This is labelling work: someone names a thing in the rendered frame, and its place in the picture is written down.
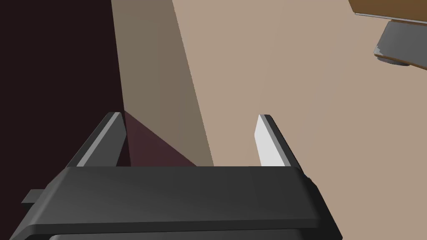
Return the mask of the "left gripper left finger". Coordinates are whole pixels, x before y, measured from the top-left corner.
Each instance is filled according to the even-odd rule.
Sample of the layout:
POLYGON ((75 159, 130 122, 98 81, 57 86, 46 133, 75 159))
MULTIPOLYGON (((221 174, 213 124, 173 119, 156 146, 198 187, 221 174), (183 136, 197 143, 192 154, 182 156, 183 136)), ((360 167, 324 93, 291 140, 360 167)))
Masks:
POLYGON ((97 125, 67 167, 117 166, 126 128, 120 112, 109 112, 97 125))

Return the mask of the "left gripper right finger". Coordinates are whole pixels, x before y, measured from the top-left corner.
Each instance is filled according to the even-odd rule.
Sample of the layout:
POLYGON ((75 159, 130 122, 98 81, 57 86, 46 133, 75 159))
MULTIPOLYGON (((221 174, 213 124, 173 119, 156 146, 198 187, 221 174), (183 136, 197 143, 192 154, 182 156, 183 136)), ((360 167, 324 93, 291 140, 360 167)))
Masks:
POLYGON ((262 167, 301 167, 271 115, 258 116, 254 139, 262 167))

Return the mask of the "brown table with grey leg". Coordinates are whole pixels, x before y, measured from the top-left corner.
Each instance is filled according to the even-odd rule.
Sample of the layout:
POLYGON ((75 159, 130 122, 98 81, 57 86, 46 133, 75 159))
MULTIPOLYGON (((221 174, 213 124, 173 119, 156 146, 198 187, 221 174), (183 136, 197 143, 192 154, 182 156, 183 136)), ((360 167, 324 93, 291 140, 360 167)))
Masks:
POLYGON ((359 16, 387 19, 374 56, 427 70, 427 0, 348 0, 359 16))

